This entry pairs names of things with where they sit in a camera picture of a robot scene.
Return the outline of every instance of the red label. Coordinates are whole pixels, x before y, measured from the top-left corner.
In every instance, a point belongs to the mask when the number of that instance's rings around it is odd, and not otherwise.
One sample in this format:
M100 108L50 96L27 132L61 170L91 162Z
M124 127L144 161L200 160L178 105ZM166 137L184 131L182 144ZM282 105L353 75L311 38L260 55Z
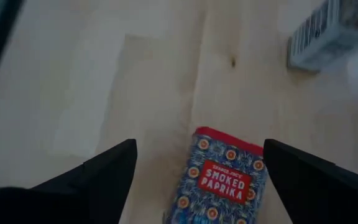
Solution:
M198 187L229 200L245 203L252 177L216 162L205 160Z

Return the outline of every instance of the smoked paprika tin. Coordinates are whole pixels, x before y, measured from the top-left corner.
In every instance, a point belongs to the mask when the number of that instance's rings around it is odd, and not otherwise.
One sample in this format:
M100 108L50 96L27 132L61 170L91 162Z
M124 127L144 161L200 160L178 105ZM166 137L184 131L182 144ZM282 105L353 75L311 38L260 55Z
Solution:
M267 179L262 156L260 146L198 128L165 223L255 223Z

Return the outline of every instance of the blue patterned packaging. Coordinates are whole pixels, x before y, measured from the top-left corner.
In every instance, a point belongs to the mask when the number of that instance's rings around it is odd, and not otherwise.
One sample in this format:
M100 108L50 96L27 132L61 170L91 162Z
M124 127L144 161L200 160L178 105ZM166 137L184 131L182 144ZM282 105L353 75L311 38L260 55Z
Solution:
M267 170L263 148L202 127L165 223L255 223Z

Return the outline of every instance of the red lid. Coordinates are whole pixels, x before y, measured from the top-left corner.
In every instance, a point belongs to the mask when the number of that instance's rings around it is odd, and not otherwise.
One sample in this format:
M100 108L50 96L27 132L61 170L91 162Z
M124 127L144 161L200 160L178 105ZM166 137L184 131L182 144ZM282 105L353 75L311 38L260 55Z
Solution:
M234 136L231 136L229 134L215 130L213 128L198 127L195 134L202 134L202 135L209 136L215 140L222 141L228 145L236 146L239 149L248 151L248 152L255 154L257 156L263 156L263 154L264 154L264 149L262 147L257 146L255 144L245 142L245 141L240 140Z

